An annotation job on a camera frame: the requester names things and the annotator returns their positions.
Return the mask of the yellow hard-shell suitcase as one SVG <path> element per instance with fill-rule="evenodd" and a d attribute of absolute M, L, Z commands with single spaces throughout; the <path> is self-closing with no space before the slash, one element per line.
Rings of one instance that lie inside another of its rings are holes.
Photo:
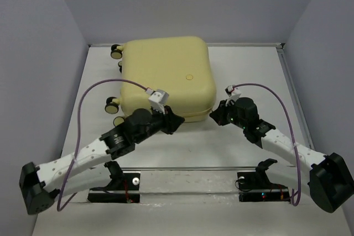
<path fill-rule="evenodd" d="M 209 49 L 196 36 L 178 36 L 129 41 L 111 46 L 111 58 L 118 60 L 123 82 L 120 95 L 106 99 L 105 112 L 125 116 L 138 108 L 150 108 L 140 85 L 165 91 L 167 105 L 185 122 L 207 118 L 216 100 Z"/>

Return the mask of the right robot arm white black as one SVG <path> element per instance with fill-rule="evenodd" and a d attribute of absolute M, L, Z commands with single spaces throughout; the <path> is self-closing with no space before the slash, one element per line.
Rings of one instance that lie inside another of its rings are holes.
<path fill-rule="evenodd" d="M 271 171 L 268 166 L 259 165 L 254 174 L 258 186 L 274 183 L 297 188 L 328 213 L 353 196 L 353 177 L 339 154 L 326 155 L 292 142 L 274 125 L 260 119 L 252 99 L 222 100 L 210 117 L 220 126 L 233 124 L 241 128 L 250 143 L 295 166 L 292 171 Z"/>

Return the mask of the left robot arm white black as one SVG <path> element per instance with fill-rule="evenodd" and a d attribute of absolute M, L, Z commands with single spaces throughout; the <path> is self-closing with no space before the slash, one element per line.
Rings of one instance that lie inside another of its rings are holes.
<path fill-rule="evenodd" d="M 169 106 L 165 112 L 136 109 L 123 123 L 102 134 L 88 146 L 56 161 L 22 167 L 19 187 L 29 215 L 38 214 L 55 202 L 63 193 L 65 179 L 76 176 L 98 164 L 120 158 L 135 149 L 135 145 L 157 132 L 173 134 L 185 121 Z"/>

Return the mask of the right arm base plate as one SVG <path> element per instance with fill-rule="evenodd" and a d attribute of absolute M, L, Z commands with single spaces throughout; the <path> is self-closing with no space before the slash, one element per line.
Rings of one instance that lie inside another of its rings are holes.
<path fill-rule="evenodd" d="M 286 186 L 270 183 L 266 175 L 256 171 L 237 173 L 235 187 L 240 202 L 290 202 L 291 192 Z"/>

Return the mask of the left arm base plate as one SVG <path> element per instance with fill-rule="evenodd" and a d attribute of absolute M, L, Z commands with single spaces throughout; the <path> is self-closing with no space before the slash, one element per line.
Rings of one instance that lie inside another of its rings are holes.
<path fill-rule="evenodd" d="M 90 189 L 87 200 L 91 203 L 139 203 L 139 188 L 140 171 L 125 171 L 122 182 Z"/>

